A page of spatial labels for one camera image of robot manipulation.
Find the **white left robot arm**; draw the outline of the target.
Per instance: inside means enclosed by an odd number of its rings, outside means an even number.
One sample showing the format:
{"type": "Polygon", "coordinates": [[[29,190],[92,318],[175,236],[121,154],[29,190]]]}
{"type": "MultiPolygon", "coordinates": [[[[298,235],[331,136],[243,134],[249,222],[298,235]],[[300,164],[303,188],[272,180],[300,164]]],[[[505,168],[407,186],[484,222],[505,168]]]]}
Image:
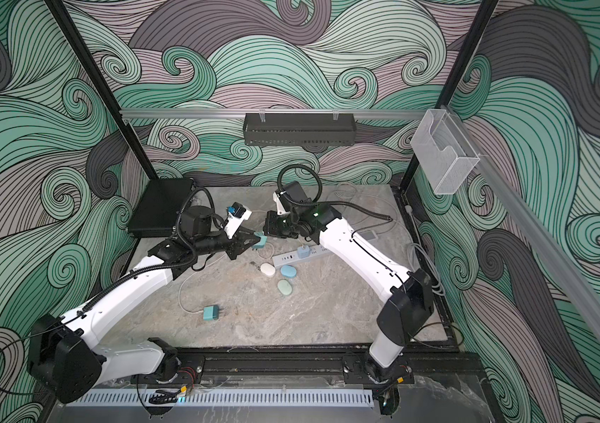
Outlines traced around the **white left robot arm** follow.
{"type": "Polygon", "coordinates": [[[126,347],[102,345],[105,335],[145,299],[192,269],[202,256],[219,252],[235,260],[259,237],[243,223],[251,210],[234,202],[222,217],[207,206],[185,200],[172,234],[147,252],[139,264],[111,286],[60,317],[44,315],[34,324],[28,374],[65,404],[98,384],[149,376],[170,384],[179,373],[177,350],[160,338],[126,347]]]}

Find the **teal dual-port wall charger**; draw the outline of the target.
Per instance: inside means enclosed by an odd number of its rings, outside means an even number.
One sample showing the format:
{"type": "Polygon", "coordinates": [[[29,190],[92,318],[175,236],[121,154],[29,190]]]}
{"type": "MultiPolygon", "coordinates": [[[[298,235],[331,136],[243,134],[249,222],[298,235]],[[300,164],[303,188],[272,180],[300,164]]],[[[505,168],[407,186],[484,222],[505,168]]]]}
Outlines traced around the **teal dual-port wall charger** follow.
{"type": "Polygon", "coordinates": [[[260,232],[260,231],[256,231],[254,234],[255,234],[255,236],[257,236],[259,238],[259,241],[257,243],[255,243],[252,246],[252,248],[254,250],[262,250],[266,246],[267,236],[264,235],[264,233],[260,232]]]}

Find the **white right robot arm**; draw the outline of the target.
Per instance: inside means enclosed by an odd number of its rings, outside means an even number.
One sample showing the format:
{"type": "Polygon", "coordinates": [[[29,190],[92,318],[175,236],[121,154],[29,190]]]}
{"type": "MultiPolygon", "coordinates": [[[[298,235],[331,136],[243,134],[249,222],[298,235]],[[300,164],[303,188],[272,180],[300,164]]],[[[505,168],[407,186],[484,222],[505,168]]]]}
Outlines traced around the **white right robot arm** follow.
{"type": "Polygon", "coordinates": [[[383,303],[368,359],[373,376],[383,375],[434,314],[433,278],[420,266],[408,269],[396,263],[366,241],[337,210],[339,206],[382,222],[393,218],[349,201],[323,201],[323,185],[312,168],[287,165],[276,186],[277,210],[266,215],[264,234],[314,241],[348,264],[383,303]]]}

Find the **blue USB wall charger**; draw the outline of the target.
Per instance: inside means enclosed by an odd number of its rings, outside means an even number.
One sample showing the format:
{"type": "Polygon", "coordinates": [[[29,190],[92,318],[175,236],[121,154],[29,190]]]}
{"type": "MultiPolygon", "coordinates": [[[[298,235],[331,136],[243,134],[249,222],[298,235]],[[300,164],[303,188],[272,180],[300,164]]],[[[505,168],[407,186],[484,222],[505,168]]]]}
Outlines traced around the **blue USB wall charger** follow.
{"type": "Polygon", "coordinates": [[[311,247],[309,245],[303,245],[301,247],[298,247],[297,250],[297,256],[299,259],[303,260],[306,259],[310,256],[311,254],[311,247]]]}

